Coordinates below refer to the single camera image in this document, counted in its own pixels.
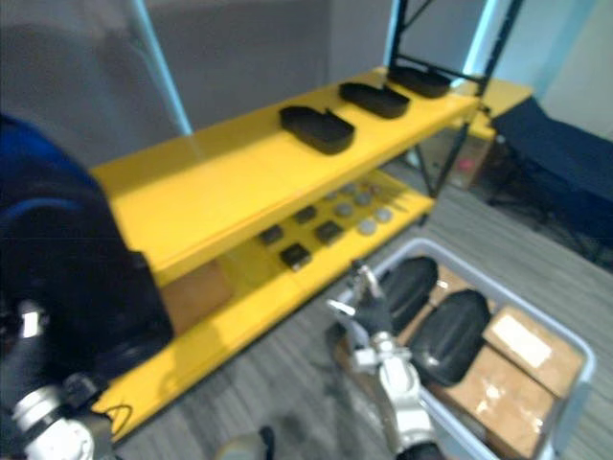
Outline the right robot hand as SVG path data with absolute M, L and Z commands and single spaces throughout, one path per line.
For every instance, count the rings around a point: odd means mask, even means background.
M 352 304 L 327 299 L 326 305 L 341 326 L 359 343 L 379 333 L 393 331 L 392 317 L 378 279 L 362 260 L 351 266 Z

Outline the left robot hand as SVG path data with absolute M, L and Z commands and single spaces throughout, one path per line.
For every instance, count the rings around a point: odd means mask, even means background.
M 106 195 L 34 126 L 1 117 L 1 292 L 46 313 L 48 368 L 108 380 L 147 361 L 173 328 L 145 255 Z

